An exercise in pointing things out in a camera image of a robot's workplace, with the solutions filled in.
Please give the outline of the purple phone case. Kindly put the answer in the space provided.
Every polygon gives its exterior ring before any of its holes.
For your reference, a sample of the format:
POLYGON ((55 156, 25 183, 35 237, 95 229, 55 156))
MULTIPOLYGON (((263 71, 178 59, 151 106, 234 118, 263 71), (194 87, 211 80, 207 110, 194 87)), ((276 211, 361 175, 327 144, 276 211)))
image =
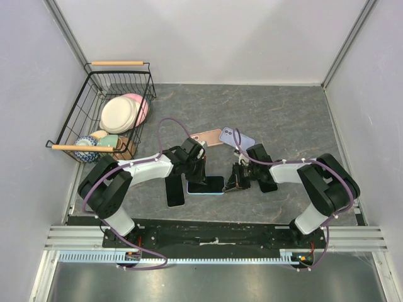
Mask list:
MULTIPOLYGON (((249 147, 252 147, 255 145, 255 140, 243 135, 242 133, 240 136, 238 134, 235 134, 237 141, 239 142, 239 146, 243 151, 246 151, 249 147)), ((234 140, 234 131, 231 128, 225 127, 222 130, 221 135, 219 136, 219 140, 223 142, 226 145, 231 146, 232 148, 237 148, 236 142, 234 140)))

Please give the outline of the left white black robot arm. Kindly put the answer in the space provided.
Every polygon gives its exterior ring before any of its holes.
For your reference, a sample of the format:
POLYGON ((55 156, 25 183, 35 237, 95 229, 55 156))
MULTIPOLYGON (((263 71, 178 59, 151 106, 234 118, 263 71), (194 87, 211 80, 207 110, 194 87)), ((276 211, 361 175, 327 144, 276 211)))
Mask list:
POLYGON ((128 189, 153 179, 164 179, 167 192, 174 199, 184 197, 182 177, 205 185, 205 143, 187 138, 180 146, 138 160, 115 160, 106 155, 80 183, 78 194, 94 214, 116 233, 124 247, 133 247, 138 240, 135 223, 123 209, 128 189))

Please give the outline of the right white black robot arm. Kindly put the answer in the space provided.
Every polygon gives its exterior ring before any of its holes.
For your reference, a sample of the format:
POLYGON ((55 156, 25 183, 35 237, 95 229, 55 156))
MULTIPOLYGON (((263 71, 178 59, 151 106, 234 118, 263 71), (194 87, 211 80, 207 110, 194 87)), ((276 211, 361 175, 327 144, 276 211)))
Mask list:
POLYGON ((294 228, 288 232, 288 239, 294 247, 304 247, 311 233, 350 208, 361 194, 359 185, 331 154, 311 160, 273 162, 262 144, 239 153, 224 192, 249 189, 253 181, 262 193, 276 191, 283 183, 304 187, 310 204, 292 221, 294 228))

